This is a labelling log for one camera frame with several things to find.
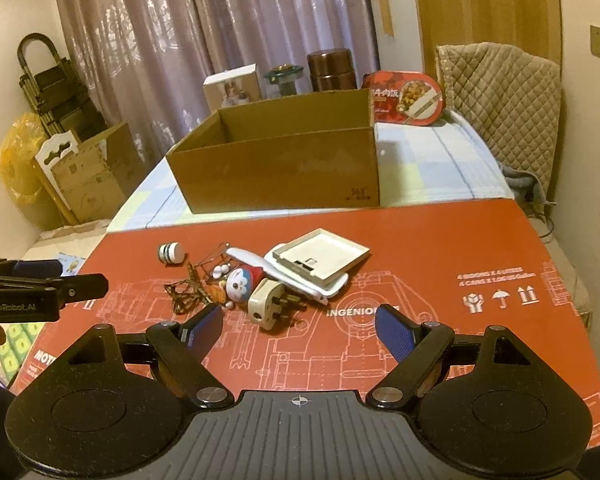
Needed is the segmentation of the red instant rice meal box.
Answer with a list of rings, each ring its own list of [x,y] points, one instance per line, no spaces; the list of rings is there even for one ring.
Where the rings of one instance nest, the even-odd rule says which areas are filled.
[[[444,109],[441,87],[423,73],[378,70],[364,76],[362,87],[372,92],[375,122],[430,126]]]

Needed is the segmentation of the wooden door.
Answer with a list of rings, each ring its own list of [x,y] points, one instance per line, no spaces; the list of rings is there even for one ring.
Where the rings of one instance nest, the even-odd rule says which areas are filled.
[[[496,42],[560,64],[560,0],[417,0],[425,73],[436,73],[436,47]]]

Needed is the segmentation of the mauve curtain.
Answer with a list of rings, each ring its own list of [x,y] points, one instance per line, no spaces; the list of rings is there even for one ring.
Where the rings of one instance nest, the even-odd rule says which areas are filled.
[[[370,0],[57,0],[74,65],[110,122],[126,122],[147,167],[209,115],[202,85],[254,64],[304,64],[347,48],[379,64]]]

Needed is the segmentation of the flattened cardboard boxes stack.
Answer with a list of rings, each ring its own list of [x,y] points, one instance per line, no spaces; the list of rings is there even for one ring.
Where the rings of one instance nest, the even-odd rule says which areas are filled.
[[[73,131],[54,134],[34,154],[32,167],[72,226],[114,218],[147,174],[125,122],[86,141]]]

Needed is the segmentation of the long white remote control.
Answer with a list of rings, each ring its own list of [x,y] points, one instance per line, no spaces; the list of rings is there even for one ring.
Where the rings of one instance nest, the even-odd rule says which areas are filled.
[[[260,257],[249,250],[232,246],[227,247],[225,253],[230,256],[230,258],[248,264],[248,266],[261,268],[267,276],[288,285],[296,292],[301,292],[306,298],[312,299],[323,306],[328,305],[327,297],[319,292],[314,286],[301,281],[300,278],[292,278],[289,274],[278,270],[276,266],[273,266],[272,263],[265,260],[265,258]]]

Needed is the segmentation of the yellow plastic bag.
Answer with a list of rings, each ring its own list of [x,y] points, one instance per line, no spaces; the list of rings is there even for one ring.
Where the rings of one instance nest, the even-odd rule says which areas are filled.
[[[0,178],[19,206],[34,204],[41,196],[43,187],[32,160],[46,139],[41,119],[27,112],[12,124],[1,144]]]

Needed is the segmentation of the Doraemon toy figure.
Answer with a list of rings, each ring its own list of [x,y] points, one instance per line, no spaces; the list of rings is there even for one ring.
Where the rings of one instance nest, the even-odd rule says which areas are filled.
[[[225,291],[234,304],[245,304],[264,277],[260,266],[238,266],[227,275]]]

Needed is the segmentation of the brown metal thermos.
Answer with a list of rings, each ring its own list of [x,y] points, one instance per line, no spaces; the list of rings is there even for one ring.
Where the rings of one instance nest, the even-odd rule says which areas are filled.
[[[314,92],[358,88],[349,49],[319,50],[309,53],[306,59]]]

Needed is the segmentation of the white UK power plug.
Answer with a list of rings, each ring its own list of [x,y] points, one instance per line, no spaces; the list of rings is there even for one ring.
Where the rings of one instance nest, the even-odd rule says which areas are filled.
[[[250,321],[261,330],[272,330],[286,309],[304,310],[306,305],[300,296],[288,292],[283,283],[264,278],[248,299],[247,311]]]

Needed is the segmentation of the beige quilted chair cover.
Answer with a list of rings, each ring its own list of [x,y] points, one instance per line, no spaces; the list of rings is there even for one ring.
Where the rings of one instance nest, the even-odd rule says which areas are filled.
[[[444,44],[436,71],[446,107],[462,115],[498,162],[550,187],[562,81],[557,63],[511,44]]]

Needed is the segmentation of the white product box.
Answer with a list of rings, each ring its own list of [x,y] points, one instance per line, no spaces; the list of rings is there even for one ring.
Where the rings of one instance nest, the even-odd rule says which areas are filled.
[[[234,70],[224,70],[204,80],[202,91],[211,113],[220,108],[258,102],[263,99],[257,64],[249,64]]]

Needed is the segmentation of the metal wire rack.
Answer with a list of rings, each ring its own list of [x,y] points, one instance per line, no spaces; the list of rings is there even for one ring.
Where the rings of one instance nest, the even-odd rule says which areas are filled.
[[[227,249],[229,247],[230,244],[221,243],[198,262],[187,263],[188,277],[200,284],[219,282],[212,278],[212,270],[218,264],[223,263],[228,263],[230,267],[232,267],[232,264],[230,263],[230,256],[227,255]]]

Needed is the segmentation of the glass jar green lid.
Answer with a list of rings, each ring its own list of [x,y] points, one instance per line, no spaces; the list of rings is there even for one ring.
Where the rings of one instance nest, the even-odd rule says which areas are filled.
[[[296,64],[283,64],[271,68],[265,75],[265,93],[268,99],[282,96],[296,96],[297,81],[303,77],[303,67]]]

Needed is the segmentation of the white square plastic tray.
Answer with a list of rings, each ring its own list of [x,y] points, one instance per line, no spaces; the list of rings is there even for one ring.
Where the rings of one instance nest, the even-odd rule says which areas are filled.
[[[316,229],[273,249],[274,260],[316,284],[327,285],[370,255],[370,248]]]

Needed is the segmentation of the grey cloth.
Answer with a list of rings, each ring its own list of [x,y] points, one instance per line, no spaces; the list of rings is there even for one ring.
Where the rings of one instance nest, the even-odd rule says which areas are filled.
[[[555,203],[546,196],[539,178],[530,171],[518,170],[498,162],[498,168],[522,210],[544,212]]]

